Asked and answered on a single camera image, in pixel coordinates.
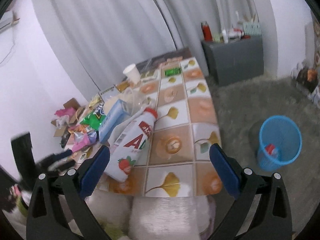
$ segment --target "gray cabinet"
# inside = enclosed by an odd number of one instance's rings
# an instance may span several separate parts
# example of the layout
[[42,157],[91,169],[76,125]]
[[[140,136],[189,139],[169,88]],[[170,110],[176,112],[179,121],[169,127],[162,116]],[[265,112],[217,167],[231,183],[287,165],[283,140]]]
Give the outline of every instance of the gray cabinet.
[[263,75],[261,36],[232,43],[202,41],[209,73],[219,86]]

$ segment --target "metal screw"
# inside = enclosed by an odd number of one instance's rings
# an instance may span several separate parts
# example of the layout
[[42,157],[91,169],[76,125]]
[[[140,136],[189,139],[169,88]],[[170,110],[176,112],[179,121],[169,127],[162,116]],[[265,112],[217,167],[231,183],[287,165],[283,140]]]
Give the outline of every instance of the metal screw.
[[244,169],[244,173],[247,175],[251,175],[252,174],[252,170],[249,168]]
[[71,169],[71,170],[68,170],[68,175],[69,176],[72,176],[76,173],[76,170],[75,169]]
[[44,179],[45,178],[45,174],[44,173],[41,173],[40,175],[39,175],[39,179]]
[[274,176],[276,179],[281,179],[281,175],[279,173],[275,173]]

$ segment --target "pink plastic bag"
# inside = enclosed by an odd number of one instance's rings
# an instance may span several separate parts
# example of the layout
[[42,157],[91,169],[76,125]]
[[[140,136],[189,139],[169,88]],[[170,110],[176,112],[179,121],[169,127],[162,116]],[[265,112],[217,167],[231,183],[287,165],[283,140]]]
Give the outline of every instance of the pink plastic bag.
[[70,118],[73,117],[73,115],[76,113],[76,110],[73,107],[69,107],[66,109],[60,109],[56,111],[55,115],[58,117],[62,117],[64,115],[68,115]]
[[89,137],[86,133],[84,133],[83,139],[81,142],[76,142],[75,141],[75,145],[72,148],[72,152],[77,152],[79,150],[81,150],[83,147],[90,145],[90,140]]

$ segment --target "chip bag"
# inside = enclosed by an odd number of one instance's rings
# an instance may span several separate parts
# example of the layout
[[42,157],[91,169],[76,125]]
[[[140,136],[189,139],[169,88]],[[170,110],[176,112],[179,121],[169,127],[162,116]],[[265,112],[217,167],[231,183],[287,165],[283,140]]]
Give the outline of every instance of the chip bag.
[[104,102],[98,104],[95,109],[90,112],[81,122],[80,124],[87,124],[95,130],[99,129],[102,121],[105,119],[106,115],[103,111]]

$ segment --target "white paper cup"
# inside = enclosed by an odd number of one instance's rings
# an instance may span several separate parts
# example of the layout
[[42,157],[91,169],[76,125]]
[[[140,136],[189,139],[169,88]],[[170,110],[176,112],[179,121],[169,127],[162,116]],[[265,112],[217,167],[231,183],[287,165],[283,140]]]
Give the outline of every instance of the white paper cup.
[[132,81],[135,85],[140,82],[140,73],[135,64],[127,66],[123,73]]

